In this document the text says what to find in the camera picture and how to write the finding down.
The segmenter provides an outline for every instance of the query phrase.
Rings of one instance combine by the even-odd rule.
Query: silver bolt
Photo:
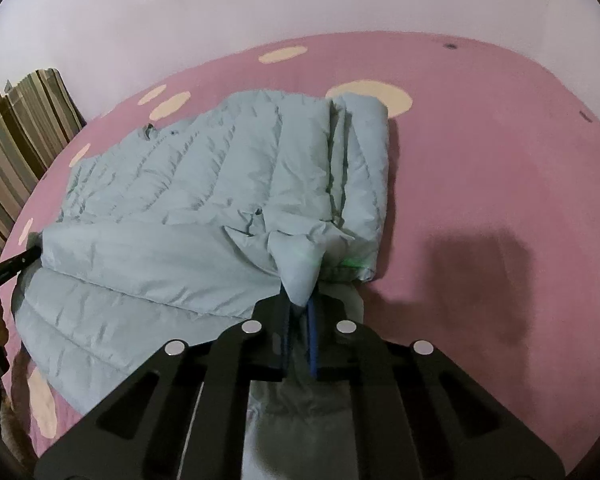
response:
[[[164,351],[167,352],[167,355],[180,355],[184,352],[184,343],[179,339],[174,339],[173,341],[169,341],[167,345],[164,347]]]
[[[429,341],[424,341],[421,339],[420,341],[416,341],[413,344],[413,349],[416,354],[420,355],[431,355],[433,354],[433,345]]]
[[[356,324],[348,319],[343,319],[336,325],[336,330],[341,334],[353,334],[356,331],[356,328]]]
[[[242,324],[242,331],[247,334],[256,334],[262,330],[262,323],[255,319],[250,319]]]

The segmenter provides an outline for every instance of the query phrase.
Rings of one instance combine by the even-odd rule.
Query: gray cloth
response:
[[[83,159],[58,221],[42,233],[42,264],[21,275],[13,297],[33,360],[84,413],[165,341],[216,338],[281,280],[304,305],[318,279],[371,279],[387,137],[375,98],[248,91]],[[319,396],[303,404],[297,380],[282,389],[295,392],[294,416],[302,406],[309,418],[330,410],[316,412]],[[264,424],[260,401],[270,392],[252,388],[248,435]],[[350,419],[348,400],[336,396],[330,417]]]

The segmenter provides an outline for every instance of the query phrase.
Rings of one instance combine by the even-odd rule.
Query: pink tabletop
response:
[[[185,70],[72,140],[3,257],[24,248],[29,219],[35,231],[56,218],[78,152],[104,152],[151,113],[168,114],[152,121],[160,127],[239,90],[324,96],[348,82],[395,115],[379,278],[360,286],[365,321],[402,344],[429,339],[571,469],[600,434],[600,122],[519,54],[460,38],[366,32],[285,41]],[[6,306],[12,290],[1,290]],[[20,339],[11,316],[8,323],[13,359]],[[19,359],[25,367],[14,374],[26,383],[34,365],[26,371],[26,355]],[[11,375],[5,382],[9,390]],[[14,402],[27,400],[11,391]],[[42,452],[79,416],[52,389],[30,394],[32,414],[20,411]],[[34,404],[41,396],[42,408]]]

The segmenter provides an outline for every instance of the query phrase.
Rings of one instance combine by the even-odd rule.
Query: striped fabric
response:
[[[0,253],[39,179],[84,126],[58,70],[37,70],[0,99]]]

